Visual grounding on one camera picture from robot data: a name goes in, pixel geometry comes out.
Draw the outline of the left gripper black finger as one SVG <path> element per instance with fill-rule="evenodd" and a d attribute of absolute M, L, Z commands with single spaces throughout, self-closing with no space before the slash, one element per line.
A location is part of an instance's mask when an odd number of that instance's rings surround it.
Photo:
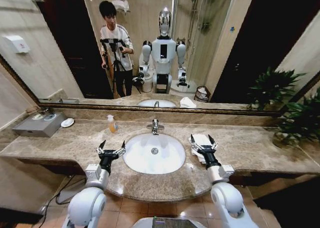
<path fill-rule="evenodd" d="M 119 158 L 119 157 L 123 156 L 125 153 L 126 153 L 126 143 L 125 143 L 125 141 L 123 141 L 121 148 L 114 151 L 114 154 L 115 154 L 116 158 Z"/>
<path fill-rule="evenodd" d="M 104 154 L 104 146 L 105 146 L 106 140 L 104 140 L 99 146 L 98 148 L 96 148 L 96 152 L 98 153 L 98 155 Z"/>

